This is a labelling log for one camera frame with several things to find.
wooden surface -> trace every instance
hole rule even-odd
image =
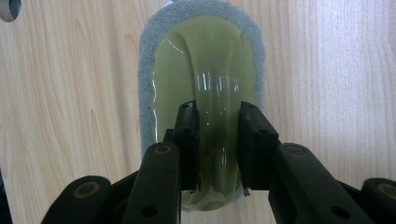
[[[165,1],[22,1],[0,21],[0,165],[15,223],[38,223],[76,178],[138,169],[142,28]],[[264,112],[360,188],[396,179],[396,3],[233,0],[262,28]],[[182,223],[273,223],[254,192]]]

gray sponge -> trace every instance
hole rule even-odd
[[[154,90],[151,86],[151,73],[154,67],[154,51],[163,35],[177,23],[193,17],[214,16],[223,18],[237,26],[245,35],[253,49],[256,87],[254,91],[256,105],[262,108],[264,87],[264,47],[260,28],[247,13],[230,3],[218,0],[180,0],[163,7],[153,15],[140,37],[140,61],[138,68],[140,132],[142,155],[154,144],[151,130],[154,127],[154,115],[151,102]]]

glossy green plastic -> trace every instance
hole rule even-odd
[[[241,31],[216,17],[197,17],[169,30],[155,49],[153,138],[175,125],[178,107],[196,100],[200,115],[201,190],[182,192],[182,205],[208,211],[233,201],[241,101],[254,104],[253,52]]]

round metal object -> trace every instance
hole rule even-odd
[[[94,181],[85,182],[78,186],[74,191],[76,198],[87,198],[95,194],[100,188],[100,185]]]
[[[305,153],[304,149],[298,146],[286,146],[286,150],[291,154],[303,155]]]
[[[169,153],[172,151],[172,148],[169,146],[158,146],[154,148],[155,154],[164,154],[164,153]]]
[[[386,183],[380,183],[377,185],[377,188],[379,192],[385,194],[389,198],[396,200],[396,187],[386,184]]]

wood grain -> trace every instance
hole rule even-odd
[[[22,1],[0,21],[0,166],[14,223],[84,175],[138,169],[138,44],[162,1]],[[264,112],[360,188],[396,179],[396,3],[233,0],[262,28]],[[182,223],[275,223],[266,192]]]

